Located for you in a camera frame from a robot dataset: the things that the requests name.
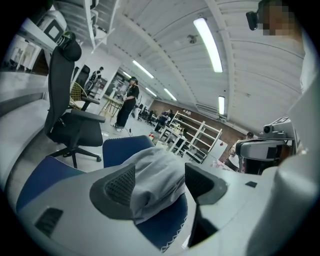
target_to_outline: chair wheel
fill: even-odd
[[[67,157],[70,157],[70,156],[71,156],[71,153],[66,153],[66,154],[63,155],[64,158],[67,158]]]

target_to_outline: woman in black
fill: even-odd
[[[138,80],[134,76],[130,78],[129,85],[130,88],[126,93],[126,96],[123,97],[124,103],[116,117],[116,123],[113,125],[117,128],[117,132],[121,132],[126,126],[130,112],[134,109],[136,105],[136,99],[139,96]]]

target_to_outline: brown wall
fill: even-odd
[[[157,115],[160,115],[162,112],[164,111],[167,111],[167,110],[173,110],[173,113],[176,113],[177,111],[179,111],[180,113],[183,114],[183,109],[181,107],[178,107],[178,106],[174,106],[174,105],[170,105],[170,104],[167,104],[167,103],[164,103],[164,102],[161,102],[161,101],[158,101],[158,100],[154,100],[153,103],[151,104],[149,110],[153,110],[153,111],[156,111],[156,114]],[[217,130],[220,130],[222,129],[222,134],[221,134],[221,137],[220,137],[220,140],[222,140],[223,142],[227,143],[228,146],[226,148],[226,150],[223,152],[222,156],[220,157],[220,161],[224,162],[226,159],[228,159],[228,149],[239,139],[239,137],[243,137],[244,134],[221,123],[221,122],[217,122],[217,121],[214,121],[212,119],[210,119],[209,117],[206,117],[204,115],[201,115],[199,113],[194,113],[194,112],[191,112],[191,115],[190,115],[191,118],[195,119],[195,120],[198,120],[200,122],[202,121],[205,121],[205,123]],[[189,120],[184,120],[185,123],[187,124],[190,124],[192,125],[193,127],[195,128],[199,128],[200,126],[189,121]],[[195,130],[192,130],[191,128],[188,128],[188,132],[192,135],[194,135],[196,133]],[[210,131],[208,129],[205,130],[205,133],[213,136],[213,137],[216,137],[217,134],[213,131]],[[190,142],[192,139],[191,136],[187,137],[187,140]],[[201,140],[204,141],[205,143],[207,144],[211,144],[212,143],[212,140],[205,137],[205,136],[202,136],[201,137]],[[209,149],[209,147],[205,144],[202,144],[200,141],[196,144],[197,147],[199,148],[205,148],[205,149]]]

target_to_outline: smoke detector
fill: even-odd
[[[196,35],[188,35],[187,37],[186,37],[186,39],[188,39],[188,42],[190,43],[190,44],[195,44],[196,42],[197,42],[197,36]]]

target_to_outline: gray cloth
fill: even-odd
[[[135,187],[130,208],[136,224],[172,205],[185,193],[185,165],[173,153],[150,147],[126,160],[135,164]]]

